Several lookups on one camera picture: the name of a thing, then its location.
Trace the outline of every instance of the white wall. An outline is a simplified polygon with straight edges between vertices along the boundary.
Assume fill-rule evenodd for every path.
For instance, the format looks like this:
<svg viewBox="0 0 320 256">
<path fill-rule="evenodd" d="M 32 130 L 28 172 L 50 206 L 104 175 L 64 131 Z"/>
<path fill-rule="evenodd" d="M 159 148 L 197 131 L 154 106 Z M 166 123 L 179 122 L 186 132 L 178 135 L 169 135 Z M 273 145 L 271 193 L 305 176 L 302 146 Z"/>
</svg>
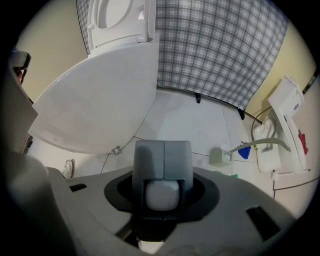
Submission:
<svg viewBox="0 0 320 256">
<path fill-rule="evenodd" d="M 21 33 L 18 50 L 31 55 L 22 88 L 35 101 L 62 73 L 87 57 L 76 0 L 51 0 Z"/>
</svg>

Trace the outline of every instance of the toilet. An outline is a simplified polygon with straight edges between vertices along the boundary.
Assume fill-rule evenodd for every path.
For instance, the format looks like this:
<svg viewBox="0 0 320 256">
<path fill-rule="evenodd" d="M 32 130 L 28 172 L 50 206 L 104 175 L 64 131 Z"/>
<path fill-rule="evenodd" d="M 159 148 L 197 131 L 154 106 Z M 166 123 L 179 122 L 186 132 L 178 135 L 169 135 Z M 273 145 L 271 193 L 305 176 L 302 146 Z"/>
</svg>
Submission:
<svg viewBox="0 0 320 256">
<path fill-rule="evenodd" d="M 260 172 L 302 174 L 308 172 L 306 141 L 293 117 L 304 105 L 304 94 L 292 77 L 284 77 L 268 98 L 271 106 L 261 125 L 253 129 L 254 140 L 278 138 L 289 146 L 290 151 L 277 144 L 256 145 L 257 164 Z"/>
<path fill-rule="evenodd" d="M 156 97 L 155 20 L 155 0 L 91 0 L 90 54 L 36 100 L 28 133 L 71 152 L 119 152 Z"/>
</svg>

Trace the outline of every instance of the toilet seat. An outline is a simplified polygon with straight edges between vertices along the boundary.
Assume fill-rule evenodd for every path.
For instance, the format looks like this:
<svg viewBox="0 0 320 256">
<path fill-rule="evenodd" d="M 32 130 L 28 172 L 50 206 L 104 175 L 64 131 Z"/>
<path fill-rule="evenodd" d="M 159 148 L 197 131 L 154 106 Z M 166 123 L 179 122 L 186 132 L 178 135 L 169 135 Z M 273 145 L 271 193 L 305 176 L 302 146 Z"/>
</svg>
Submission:
<svg viewBox="0 0 320 256">
<path fill-rule="evenodd" d="M 122 2 L 129 3 L 126 15 L 112 17 L 108 22 L 114 24 L 107 29 L 93 32 L 90 28 L 92 49 L 88 58 L 58 77 L 35 101 L 38 116 L 28 131 L 30 135 L 86 154 L 111 153 L 134 136 L 156 97 L 159 32 L 152 27 L 154 0 Z M 97 19 L 103 3 L 106 1 L 91 0 L 88 20 Z M 137 6 L 141 19 L 132 19 L 137 16 Z M 135 37 L 123 37 L 129 35 L 130 29 L 124 25 L 129 23 L 135 23 L 130 28 L 143 30 L 135 30 Z"/>
<path fill-rule="evenodd" d="M 155 0 L 91 0 L 88 11 L 90 55 L 155 38 Z"/>
</svg>

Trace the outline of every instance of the metal bolt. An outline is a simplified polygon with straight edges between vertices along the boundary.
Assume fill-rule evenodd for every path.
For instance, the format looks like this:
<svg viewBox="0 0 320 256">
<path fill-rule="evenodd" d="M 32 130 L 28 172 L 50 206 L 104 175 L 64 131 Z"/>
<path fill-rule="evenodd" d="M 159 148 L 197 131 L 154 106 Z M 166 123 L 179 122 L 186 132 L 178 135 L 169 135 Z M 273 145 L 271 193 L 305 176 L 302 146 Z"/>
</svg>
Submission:
<svg viewBox="0 0 320 256">
<path fill-rule="evenodd" d="M 116 146 L 114 149 L 111 150 L 114 156 L 118 155 L 121 153 L 120 146 Z"/>
</svg>

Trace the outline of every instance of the checkered fabric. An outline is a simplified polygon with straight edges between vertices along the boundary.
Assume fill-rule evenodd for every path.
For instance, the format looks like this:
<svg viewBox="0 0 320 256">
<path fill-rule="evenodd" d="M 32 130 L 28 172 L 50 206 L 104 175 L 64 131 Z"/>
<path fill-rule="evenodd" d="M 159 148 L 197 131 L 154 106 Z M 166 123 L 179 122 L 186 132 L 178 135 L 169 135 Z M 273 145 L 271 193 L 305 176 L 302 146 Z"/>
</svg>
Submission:
<svg viewBox="0 0 320 256">
<path fill-rule="evenodd" d="M 83 7 L 89 2 L 77 0 L 88 51 L 88 9 Z M 269 73 L 287 25 L 288 19 L 267 0 L 157 0 L 157 85 L 244 110 Z"/>
<path fill-rule="evenodd" d="M 89 40 L 88 40 L 88 12 L 90 0 L 76 0 L 76 10 L 78 12 L 78 19 L 80 29 L 85 44 L 87 53 L 90 53 Z"/>
</svg>

